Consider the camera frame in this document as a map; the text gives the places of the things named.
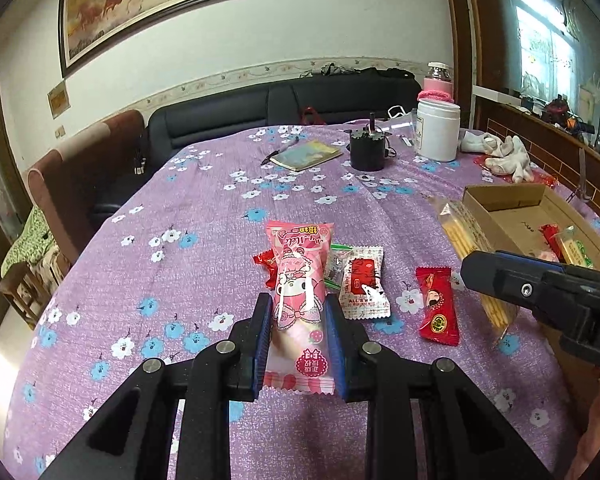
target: white plastic jar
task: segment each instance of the white plastic jar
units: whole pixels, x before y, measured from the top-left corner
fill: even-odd
[[[433,99],[418,103],[416,152],[431,160],[450,162],[458,152],[460,107]]]

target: black leather sofa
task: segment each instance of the black leather sofa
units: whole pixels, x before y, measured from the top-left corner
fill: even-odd
[[[327,124],[367,118],[370,112],[384,118],[394,105],[415,108],[420,90],[410,72],[369,69],[262,83],[165,106],[149,118],[148,168],[157,171],[194,142],[248,128],[301,124],[307,107]]]

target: white glove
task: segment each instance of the white glove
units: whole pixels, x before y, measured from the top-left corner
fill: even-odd
[[[531,171],[529,155],[525,145],[518,136],[512,139],[513,153],[500,158],[488,158],[485,166],[496,175],[513,175],[513,182],[519,184],[523,180],[533,182],[534,174]]]
[[[492,134],[474,134],[469,130],[464,131],[460,141],[460,151],[465,153],[486,153],[493,156],[506,156],[513,150],[511,137],[504,142]]]

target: white wall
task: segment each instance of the white wall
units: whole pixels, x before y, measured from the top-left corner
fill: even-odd
[[[0,19],[0,94],[22,171],[67,134],[155,92],[260,63],[327,56],[453,62],[448,0],[216,0],[163,20],[61,80],[58,1],[15,0]]]

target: green patterned cloth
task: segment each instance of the green patterned cloth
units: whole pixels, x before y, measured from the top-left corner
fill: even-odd
[[[45,216],[38,206],[33,206],[22,234],[13,243],[2,262],[0,275],[4,278],[11,266],[18,262],[29,262],[34,266],[55,243]]]

